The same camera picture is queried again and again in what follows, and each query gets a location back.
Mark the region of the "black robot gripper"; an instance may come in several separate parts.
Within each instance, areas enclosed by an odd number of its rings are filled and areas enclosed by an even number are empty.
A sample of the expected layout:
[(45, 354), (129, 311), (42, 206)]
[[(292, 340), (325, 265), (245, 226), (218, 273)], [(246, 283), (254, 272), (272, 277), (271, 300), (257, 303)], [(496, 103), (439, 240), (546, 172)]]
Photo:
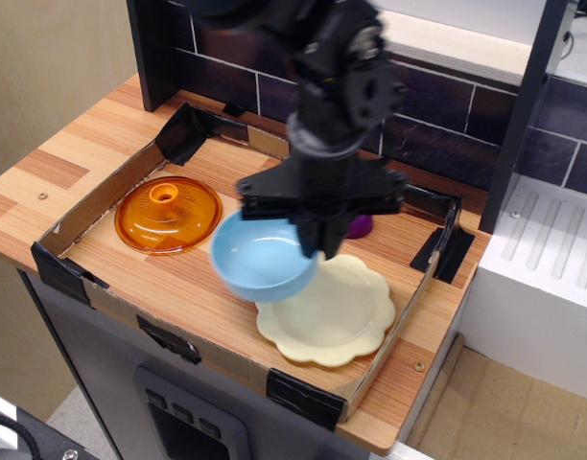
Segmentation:
[(319, 159), (295, 150), (279, 165), (240, 179), (236, 189), (244, 219), (289, 219), (302, 254), (321, 251), (330, 260), (356, 216), (398, 213), (407, 185), (385, 159), (356, 153)]

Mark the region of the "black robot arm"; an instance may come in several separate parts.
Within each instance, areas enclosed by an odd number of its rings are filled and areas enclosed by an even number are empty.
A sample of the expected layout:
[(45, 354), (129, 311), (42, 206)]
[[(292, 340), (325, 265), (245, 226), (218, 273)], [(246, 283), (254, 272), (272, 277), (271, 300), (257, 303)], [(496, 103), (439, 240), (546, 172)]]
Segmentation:
[(306, 257), (333, 258), (356, 217), (399, 212), (406, 177), (358, 154), (402, 97), (369, 3), (190, 1), (187, 9), (204, 26), (271, 40), (297, 75), (290, 154), (238, 182), (244, 219), (287, 219)]

